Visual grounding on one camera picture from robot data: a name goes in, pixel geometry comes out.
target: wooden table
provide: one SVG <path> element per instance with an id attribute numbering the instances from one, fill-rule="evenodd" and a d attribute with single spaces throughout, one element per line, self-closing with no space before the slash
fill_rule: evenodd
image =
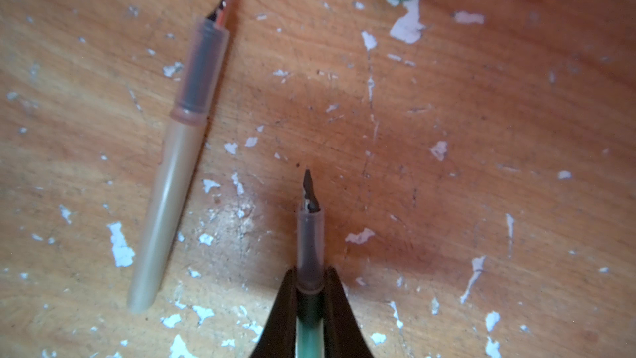
<path id="1" fill-rule="evenodd" d="M 376 357 L 482 357 L 488 336 L 506 358 L 636 354 L 636 0 L 421 0 L 412 45 L 386 0 L 235 0 L 185 240 L 154 306 L 128 314 L 107 225 L 136 249 L 183 75 L 163 67 L 216 1 L 0 0 L 0 356 L 167 357 L 179 335 L 199 358 L 247 357 L 244 326 L 294 265 L 306 167 Z M 199 325 L 193 305 L 216 315 Z"/>

